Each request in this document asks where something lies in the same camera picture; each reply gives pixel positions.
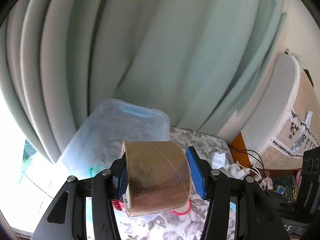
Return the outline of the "white charger plug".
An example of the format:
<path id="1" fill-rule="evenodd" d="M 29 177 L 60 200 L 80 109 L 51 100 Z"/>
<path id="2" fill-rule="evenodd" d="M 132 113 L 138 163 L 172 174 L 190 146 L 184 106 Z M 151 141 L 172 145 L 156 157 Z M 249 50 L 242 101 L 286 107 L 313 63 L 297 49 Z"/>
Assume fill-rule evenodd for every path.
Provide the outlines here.
<path id="1" fill-rule="evenodd" d="M 246 176 L 250 175 L 250 169 L 249 168 L 243 168 L 243 169 L 240 169 L 236 172 L 236 174 L 234 175 L 234 177 L 236 179 L 244 179 Z"/>

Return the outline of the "crumpled white paper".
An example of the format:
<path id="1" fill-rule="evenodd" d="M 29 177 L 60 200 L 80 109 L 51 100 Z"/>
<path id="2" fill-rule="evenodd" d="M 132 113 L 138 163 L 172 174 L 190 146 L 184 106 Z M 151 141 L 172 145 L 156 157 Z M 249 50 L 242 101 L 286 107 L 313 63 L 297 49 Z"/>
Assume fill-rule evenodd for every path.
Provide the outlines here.
<path id="1" fill-rule="evenodd" d="M 212 169 L 221 169 L 224 168 L 225 170 L 228 170 L 230 167 L 229 160 L 227 159 L 227 156 L 225 153 L 214 153 L 212 157 Z"/>

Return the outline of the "dark red hair claw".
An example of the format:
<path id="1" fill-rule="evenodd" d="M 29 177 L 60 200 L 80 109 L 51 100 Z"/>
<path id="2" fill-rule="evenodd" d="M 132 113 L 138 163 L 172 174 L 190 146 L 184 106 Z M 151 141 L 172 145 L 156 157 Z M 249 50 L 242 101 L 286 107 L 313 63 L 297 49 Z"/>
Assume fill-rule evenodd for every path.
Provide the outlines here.
<path id="1" fill-rule="evenodd" d="M 115 210 L 126 212 L 125 204 L 121 200 L 112 200 L 112 205 Z"/>

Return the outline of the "brown packing tape roll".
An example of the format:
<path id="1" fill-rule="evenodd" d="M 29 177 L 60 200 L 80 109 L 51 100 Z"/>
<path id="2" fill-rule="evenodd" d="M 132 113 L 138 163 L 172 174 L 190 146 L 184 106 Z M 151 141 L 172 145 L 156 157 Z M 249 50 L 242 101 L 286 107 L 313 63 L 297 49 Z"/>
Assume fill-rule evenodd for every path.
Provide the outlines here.
<path id="1" fill-rule="evenodd" d="M 138 217 L 186 206 L 191 193 L 189 164 L 173 141 L 124 141 L 129 184 L 123 195 L 126 213 Z"/>

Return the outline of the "light blue card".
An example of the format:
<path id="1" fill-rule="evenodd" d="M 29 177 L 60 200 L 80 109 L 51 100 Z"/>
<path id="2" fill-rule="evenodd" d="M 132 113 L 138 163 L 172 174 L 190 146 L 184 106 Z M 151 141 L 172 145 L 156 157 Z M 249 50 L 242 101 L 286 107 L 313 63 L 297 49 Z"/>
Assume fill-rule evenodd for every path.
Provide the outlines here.
<path id="1" fill-rule="evenodd" d="M 236 212 L 236 204 L 235 203 L 233 203 L 233 202 L 230 202 L 230 208 L 234 211 L 234 212 Z"/>

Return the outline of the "green curtain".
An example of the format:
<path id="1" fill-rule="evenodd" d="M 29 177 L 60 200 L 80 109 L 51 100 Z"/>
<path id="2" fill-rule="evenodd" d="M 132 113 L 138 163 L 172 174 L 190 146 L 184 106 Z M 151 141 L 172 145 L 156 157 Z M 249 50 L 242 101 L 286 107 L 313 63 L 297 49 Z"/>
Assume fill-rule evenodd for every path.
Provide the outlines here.
<path id="1" fill-rule="evenodd" d="M 218 135 L 255 93 L 284 0 L 1 0 L 1 91 L 56 162 L 105 99 Z"/>

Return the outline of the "clear plastic storage bin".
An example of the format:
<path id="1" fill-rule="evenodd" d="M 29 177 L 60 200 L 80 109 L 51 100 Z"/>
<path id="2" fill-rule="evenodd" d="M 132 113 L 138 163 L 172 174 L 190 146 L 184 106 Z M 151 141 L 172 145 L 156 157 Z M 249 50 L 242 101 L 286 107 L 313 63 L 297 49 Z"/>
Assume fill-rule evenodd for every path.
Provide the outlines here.
<path id="1" fill-rule="evenodd" d="M 57 171 L 79 180 L 92 178 L 120 158 L 123 141 L 167 141 L 170 119 L 162 111 L 118 99 L 98 105 L 71 139 Z"/>

